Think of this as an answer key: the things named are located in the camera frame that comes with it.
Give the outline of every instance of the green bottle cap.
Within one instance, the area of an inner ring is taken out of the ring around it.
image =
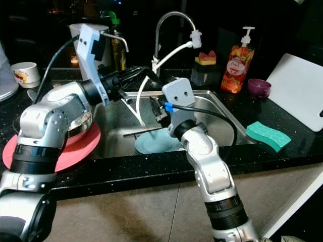
[[[120,19],[117,19],[117,15],[113,11],[109,11],[109,16],[111,18],[112,24],[114,25],[119,25],[120,24]]]

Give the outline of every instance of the orange soap bottle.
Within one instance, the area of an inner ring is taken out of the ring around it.
[[[247,44],[249,44],[251,40],[249,37],[250,31],[254,29],[254,27],[245,26],[243,29],[247,30],[247,34],[241,39],[241,47],[237,45],[232,47],[221,82],[221,88],[231,93],[239,93],[241,91],[250,62],[254,55],[254,49],[247,47]]]

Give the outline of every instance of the dark background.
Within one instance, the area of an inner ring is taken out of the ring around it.
[[[56,50],[70,38],[72,23],[100,23],[110,26],[109,18],[100,18],[104,10],[113,10],[129,44],[127,66],[150,65],[154,51],[155,28],[159,18],[169,11],[186,12],[202,32],[201,49],[185,49],[170,59],[164,68],[191,68],[200,51],[215,50],[218,63],[225,64],[233,44],[245,35],[242,27],[255,26],[251,45],[256,55],[249,77],[267,78],[281,56],[289,52],[323,65],[323,1],[305,0],[2,0],[0,40],[11,64],[36,62],[46,67]],[[189,40],[191,28],[179,17],[170,17],[160,29],[165,56]],[[71,46],[56,61],[55,67],[73,67]]]

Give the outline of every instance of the sink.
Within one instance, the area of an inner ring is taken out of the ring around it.
[[[246,136],[246,130],[227,110],[220,100],[207,90],[193,91],[195,107],[207,109],[228,117],[237,127],[237,145],[251,144],[254,141]],[[127,92],[133,98],[134,108],[137,92]],[[149,97],[161,96],[161,91],[143,92],[141,95],[141,116],[148,129],[160,128],[151,111]],[[204,113],[195,113],[197,123],[202,122],[219,146],[229,146],[233,140],[233,129],[218,117]],[[93,120],[100,127],[101,140],[94,149],[94,154],[101,158],[140,155],[135,148],[135,140],[144,129],[122,101],[111,102],[108,106],[97,105],[93,110]]]

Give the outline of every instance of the pink plate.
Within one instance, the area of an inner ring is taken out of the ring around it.
[[[84,159],[94,150],[97,143],[99,143],[100,137],[100,128],[93,123],[81,140],[71,144],[68,147],[65,147],[57,161],[55,172],[64,170]],[[7,168],[10,168],[11,166],[12,156],[16,148],[17,139],[18,136],[14,135],[4,148],[2,159]]]

